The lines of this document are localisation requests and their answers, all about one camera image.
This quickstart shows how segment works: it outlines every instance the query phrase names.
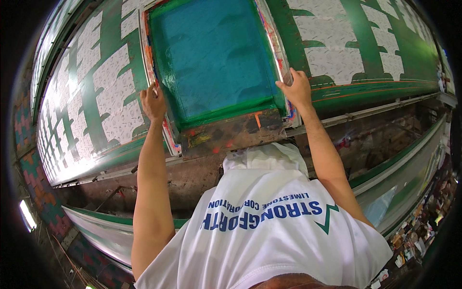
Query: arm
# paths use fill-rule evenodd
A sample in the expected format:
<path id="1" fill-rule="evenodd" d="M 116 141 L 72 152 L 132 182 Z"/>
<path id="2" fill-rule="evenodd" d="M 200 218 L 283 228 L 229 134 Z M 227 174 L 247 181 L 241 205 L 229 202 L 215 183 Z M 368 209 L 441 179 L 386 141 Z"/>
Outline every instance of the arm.
<path id="1" fill-rule="evenodd" d="M 135 280 L 175 235 L 167 188 L 162 120 L 165 102 L 154 84 L 140 93 L 143 111 L 151 120 L 138 161 L 138 194 L 133 216 L 132 269 Z"/>
<path id="2" fill-rule="evenodd" d="M 354 193 L 346 179 L 342 160 L 332 144 L 329 135 L 322 126 L 311 103 L 311 87 L 305 72 L 291 68 L 292 86 L 277 81 L 287 98 L 294 104 L 302 116 L 306 127 L 306 136 L 310 145 L 311 157 L 316 175 L 335 203 L 347 211 L 353 218 L 371 227 L 371 222 L 364 216 Z"/>

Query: white t-shirt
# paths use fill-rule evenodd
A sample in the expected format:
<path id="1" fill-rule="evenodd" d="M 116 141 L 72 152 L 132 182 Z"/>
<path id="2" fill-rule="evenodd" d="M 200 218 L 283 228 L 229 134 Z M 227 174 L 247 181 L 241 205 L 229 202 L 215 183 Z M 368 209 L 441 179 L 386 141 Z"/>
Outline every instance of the white t-shirt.
<path id="1" fill-rule="evenodd" d="M 248 289 L 305 273 L 364 288 L 392 252 L 299 170 L 227 169 L 135 283 L 146 288 Z"/>

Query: man's left arm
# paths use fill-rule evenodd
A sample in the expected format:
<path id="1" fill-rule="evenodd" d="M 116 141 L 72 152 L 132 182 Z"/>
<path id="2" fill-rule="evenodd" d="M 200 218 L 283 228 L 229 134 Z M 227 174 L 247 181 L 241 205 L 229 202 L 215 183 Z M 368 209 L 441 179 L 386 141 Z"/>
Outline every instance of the man's left arm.
<path id="1" fill-rule="evenodd" d="M 140 93 L 143 110 L 151 120 L 138 161 L 138 194 L 133 216 L 132 270 L 135 280 L 175 235 L 170 209 L 162 143 L 165 101 L 154 84 Z"/>

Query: man's right arm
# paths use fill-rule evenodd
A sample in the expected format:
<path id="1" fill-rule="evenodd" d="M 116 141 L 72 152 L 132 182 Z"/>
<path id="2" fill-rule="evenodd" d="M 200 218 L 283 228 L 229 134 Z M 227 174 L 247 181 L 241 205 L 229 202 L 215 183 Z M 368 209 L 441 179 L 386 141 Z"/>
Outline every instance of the man's right arm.
<path id="1" fill-rule="evenodd" d="M 306 128 L 311 158 L 316 175 L 335 203 L 347 211 L 356 220 L 371 227 L 371 222 L 364 216 L 354 193 L 346 179 L 345 170 L 337 150 L 322 126 L 311 103 L 311 87 L 305 72 L 291 68 L 292 86 L 277 81 L 287 98 L 295 105 Z"/>

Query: hand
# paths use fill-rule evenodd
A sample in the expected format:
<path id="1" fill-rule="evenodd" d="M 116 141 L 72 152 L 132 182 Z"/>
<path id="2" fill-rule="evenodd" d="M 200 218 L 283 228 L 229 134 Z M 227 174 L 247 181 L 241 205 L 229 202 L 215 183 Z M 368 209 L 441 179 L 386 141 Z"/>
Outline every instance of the hand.
<path id="1" fill-rule="evenodd" d="M 311 107 L 311 86 L 308 77 L 306 77 L 304 71 L 296 71 L 290 68 L 290 72 L 293 77 L 291 86 L 287 86 L 281 81 L 277 81 L 276 85 L 298 110 Z"/>
<path id="2" fill-rule="evenodd" d="M 165 100 L 164 93 L 158 86 L 154 93 L 155 83 L 152 83 L 147 90 L 140 92 L 141 104 L 143 104 L 143 111 L 151 121 L 162 122 L 165 115 Z"/>

